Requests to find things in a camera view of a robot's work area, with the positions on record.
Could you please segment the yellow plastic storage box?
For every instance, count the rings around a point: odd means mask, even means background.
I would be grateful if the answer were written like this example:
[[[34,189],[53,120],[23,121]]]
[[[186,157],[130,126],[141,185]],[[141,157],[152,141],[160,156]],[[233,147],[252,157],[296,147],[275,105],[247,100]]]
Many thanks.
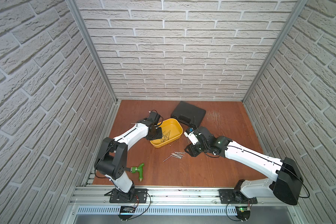
[[[183,134],[182,126],[174,118],[170,118],[170,119],[163,121],[160,127],[162,129],[162,138],[150,141],[150,143],[155,148],[160,148],[169,143],[172,143],[178,140]]]

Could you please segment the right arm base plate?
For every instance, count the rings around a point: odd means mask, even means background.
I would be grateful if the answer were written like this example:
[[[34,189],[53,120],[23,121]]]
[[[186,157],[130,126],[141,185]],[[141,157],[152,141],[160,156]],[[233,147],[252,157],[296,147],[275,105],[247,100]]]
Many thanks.
[[[239,190],[235,189],[219,189],[219,198],[222,204],[228,203],[249,203],[257,204],[257,198],[247,198]]]

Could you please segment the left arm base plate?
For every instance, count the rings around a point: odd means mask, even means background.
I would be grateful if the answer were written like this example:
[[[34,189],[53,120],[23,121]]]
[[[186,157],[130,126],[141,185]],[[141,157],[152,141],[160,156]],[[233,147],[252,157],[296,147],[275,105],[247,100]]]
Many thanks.
[[[134,191],[131,190],[128,193],[113,189],[105,194],[105,196],[110,195],[110,203],[146,203],[147,192],[148,189],[144,188],[134,189]]]

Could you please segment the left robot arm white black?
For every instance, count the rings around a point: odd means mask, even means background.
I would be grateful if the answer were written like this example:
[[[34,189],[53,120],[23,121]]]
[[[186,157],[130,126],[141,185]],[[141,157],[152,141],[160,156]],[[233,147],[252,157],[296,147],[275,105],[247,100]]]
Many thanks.
[[[94,168],[109,178],[118,192],[129,194],[134,191],[133,181],[126,173],[128,151],[142,138],[152,141],[163,137],[160,118],[160,114],[152,110],[147,118],[139,120],[123,134],[103,139]]]

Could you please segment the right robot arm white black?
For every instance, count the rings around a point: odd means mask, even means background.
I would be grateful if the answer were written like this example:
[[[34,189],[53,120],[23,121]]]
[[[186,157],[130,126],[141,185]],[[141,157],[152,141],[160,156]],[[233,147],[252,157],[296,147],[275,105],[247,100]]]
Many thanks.
[[[190,156],[210,153],[242,163],[265,176],[264,179],[254,181],[239,180],[230,193],[232,201],[244,203],[256,197],[274,197],[288,205],[298,204],[305,185],[293,159],[269,157],[225,136],[215,137],[205,127],[190,127],[184,135],[190,141],[185,149]]]

